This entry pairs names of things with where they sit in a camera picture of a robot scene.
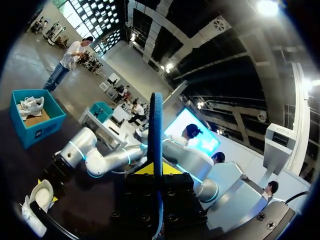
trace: ventilation fan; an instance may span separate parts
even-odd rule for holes
[[[258,120],[262,123],[265,123],[267,120],[267,112],[265,111],[260,111],[258,115]]]
[[[221,19],[215,19],[213,20],[212,25],[215,29],[219,30],[220,32],[223,32],[227,29],[225,21]]]

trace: white robotic arm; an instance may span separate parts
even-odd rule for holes
[[[147,148],[141,144],[125,147],[107,156],[102,156],[96,148],[96,143],[95,134],[89,128],[84,127],[69,141],[60,155],[72,168],[76,168],[81,161],[85,161],[88,174],[93,178],[100,178],[115,168],[139,161],[147,152]]]
[[[87,127],[79,131],[63,148],[60,155],[72,168],[85,161],[88,174],[93,178],[100,178],[105,173],[120,166],[130,165],[140,161],[147,152],[148,131],[142,132],[142,144],[124,147],[106,156],[96,148],[97,137]],[[190,173],[194,181],[194,191],[203,201],[212,201],[218,194],[218,186],[206,179],[214,163],[203,152],[182,146],[172,139],[163,140],[163,157],[167,163],[181,172]]]

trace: monitor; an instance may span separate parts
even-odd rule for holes
[[[193,115],[187,108],[185,108],[176,119],[164,130],[164,134],[181,136],[183,130],[189,124],[195,124],[203,132],[197,137],[190,139],[188,143],[189,148],[198,149],[201,152],[211,157],[220,142],[215,138],[213,133],[203,125],[195,115]]]

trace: white shoe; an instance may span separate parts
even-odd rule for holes
[[[25,121],[29,115],[40,117],[42,115],[42,108],[44,107],[44,104],[45,98],[43,96],[40,98],[34,98],[32,96],[27,100],[21,101],[21,104],[18,104],[17,107],[22,120]]]
[[[46,213],[48,209],[53,205],[52,200],[54,198],[54,190],[48,180],[43,180],[40,184],[35,186],[32,190],[30,198],[25,196],[25,201],[22,206],[22,217],[29,227],[42,238],[47,228],[43,223],[37,218],[34,212],[30,208],[30,203],[36,201],[36,203],[41,207]]]

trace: white pillar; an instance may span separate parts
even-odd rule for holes
[[[173,90],[170,95],[163,101],[162,109],[165,110],[166,107],[170,106],[173,101],[186,89],[187,87],[187,81],[183,81],[179,86],[176,87],[175,90]]]
[[[307,153],[310,131],[309,94],[304,87],[305,75],[300,63],[292,63],[295,84],[295,113],[293,131],[296,143],[286,164],[286,168],[294,174],[300,174]]]

